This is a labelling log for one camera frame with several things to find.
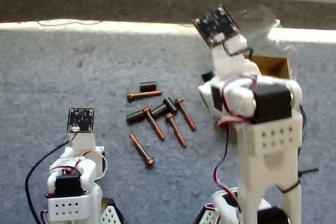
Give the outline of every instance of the white robot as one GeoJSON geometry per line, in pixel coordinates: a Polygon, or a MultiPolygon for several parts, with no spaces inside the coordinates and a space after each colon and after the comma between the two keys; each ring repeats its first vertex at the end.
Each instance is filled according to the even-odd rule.
{"type": "Polygon", "coordinates": [[[199,216],[198,223],[275,223],[261,219],[263,214],[267,219],[276,212],[277,218],[282,218],[277,223],[288,223],[289,219],[291,224],[301,224],[300,86],[294,80],[261,75],[249,60],[253,50],[222,7],[196,19],[194,25],[211,48],[214,65],[214,71],[203,76],[205,83],[198,89],[213,111],[216,125],[230,124],[237,131],[240,171],[238,207],[228,204],[234,195],[217,192],[213,205],[205,207],[206,213],[199,216]],[[243,55],[246,51],[250,52],[248,58],[243,55]],[[282,209],[271,208],[263,200],[271,186],[281,191],[282,209]],[[258,211],[260,207],[269,211],[258,211]],[[211,211],[217,215],[212,222],[208,216],[211,211]]]}
{"type": "MultiPolygon", "coordinates": [[[[54,224],[125,223],[114,201],[103,198],[100,186],[95,183],[105,175],[108,163],[104,156],[104,147],[96,146],[93,119],[93,108],[69,109],[67,130],[70,141],[59,145],[45,156],[67,143],[72,144],[72,147],[65,148],[64,153],[49,168],[46,195],[48,211],[41,211],[40,214],[43,223],[46,223],[46,213],[48,223],[54,224]]],[[[36,223],[41,223],[32,206],[29,189],[27,198],[36,223]]]]}

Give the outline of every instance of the floor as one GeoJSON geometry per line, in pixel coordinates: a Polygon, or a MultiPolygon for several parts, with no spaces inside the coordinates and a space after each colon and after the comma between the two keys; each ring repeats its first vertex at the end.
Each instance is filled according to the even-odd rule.
{"type": "MultiPolygon", "coordinates": [[[[105,146],[109,161],[99,185],[129,223],[191,223],[195,219],[218,190],[212,172],[223,154],[225,133],[214,131],[212,116],[197,91],[202,83],[199,75],[212,67],[209,49],[192,27],[181,24],[218,3],[231,11],[256,54],[290,58],[308,115],[299,164],[320,168],[301,181],[302,223],[333,223],[336,5],[270,0],[0,0],[0,156],[4,167],[0,197],[7,199],[0,205],[3,222],[33,222],[24,194],[25,176],[38,157],[67,139],[68,108],[76,106],[96,110],[96,141],[105,146]],[[269,28],[276,18],[288,28],[280,28],[287,34],[251,33],[259,24],[269,28]],[[60,26],[49,25],[64,20],[35,22],[49,19],[95,21],[60,26]],[[166,135],[164,142],[147,122],[129,126],[125,121],[126,114],[162,102],[163,97],[126,101],[127,91],[136,91],[140,81],[152,80],[164,91],[163,97],[185,100],[197,126],[191,132],[183,117],[176,116],[186,149],[164,119],[158,120],[166,135]],[[130,132],[155,157],[153,169],[145,168],[128,139],[130,132]]],[[[239,181],[237,152],[231,139],[219,172],[232,187],[239,181]]],[[[48,166],[59,155],[43,162],[31,178],[38,212],[47,208],[43,196],[48,166]]],[[[265,197],[276,204],[278,196],[271,189],[265,197]]]]}

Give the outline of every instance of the bolt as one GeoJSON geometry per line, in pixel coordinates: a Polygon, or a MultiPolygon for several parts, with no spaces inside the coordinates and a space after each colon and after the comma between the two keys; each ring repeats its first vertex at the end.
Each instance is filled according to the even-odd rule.
{"type": "Polygon", "coordinates": [[[147,98],[147,97],[157,97],[159,95],[162,95],[162,90],[154,90],[150,92],[142,92],[142,93],[127,93],[127,100],[128,102],[132,102],[135,99],[141,99],[141,98],[147,98]]]}
{"type": "Polygon", "coordinates": [[[164,135],[162,131],[160,130],[159,126],[157,125],[156,121],[151,115],[151,109],[149,107],[144,107],[142,112],[147,117],[148,121],[151,123],[159,139],[164,140],[164,135]]]}
{"type": "Polygon", "coordinates": [[[140,142],[137,140],[137,138],[132,133],[130,134],[129,137],[132,140],[135,147],[137,148],[137,150],[139,151],[139,153],[141,154],[141,156],[144,158],[146,166],[154,165],[155,163],[154,157],[151,157],[150,155],[148,155],[148,153],[145,151],[145,149],[142,147],[140,142]]]}
{"type": "Polygon", "coordinates": [[[185,120],[187,121],[187,124],[191,128],[191,130],[196,131],[196,126],[195,126],[193,120],[191,119],[190,115],[188,114],[187,110],[185,109],[185,107],[183,105],[183,100],[182,99],[175,99],[175,104],[181,110],[181,112],[182,112],[185,120]]]}
{"type": "Polygon", "coordinates": [[[177,137],[177,140],[179,141],[180,145],[184,148],[187,147],[187,143],[185,142],[182,134],[180,133],[179,128],[177,127],[174,119],[173,119],[173,114],[172,113],[167,113],[166,114],[166,120],[169,122],[170,126],[174,129],[175,136],[177,137]]]}

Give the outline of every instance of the black circuit board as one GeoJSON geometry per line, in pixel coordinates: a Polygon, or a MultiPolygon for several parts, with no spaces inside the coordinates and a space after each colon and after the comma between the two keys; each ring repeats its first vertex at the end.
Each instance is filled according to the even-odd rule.
{"type": "Polygon", "coordinates": [[[237,24],[222,7],[195,19],[194,26],[210,48],[240,33],[237,24]],[[218,34],[223,34],[224,39],[217,41],[215,37],[218,34]]]}
{"type": "Polygon", "coordinates": [[[79,127],[78,132],[93,132],[94,108],[69,108],[68,132],[79,127]]]}

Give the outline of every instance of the clear plastic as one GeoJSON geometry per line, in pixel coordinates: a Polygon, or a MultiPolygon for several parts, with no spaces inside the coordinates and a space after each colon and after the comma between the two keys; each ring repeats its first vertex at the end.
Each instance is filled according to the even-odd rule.
{"type": "Polygon", "coordinates": [[[266,6],[257,5],[231,15],[247,39],[248,46],[254,48],[254,54],[289,58],[292,78],[295,79],[299,51],[290,41],[269,38],[274,28],[282,28],[274,13],[266,6]]]}

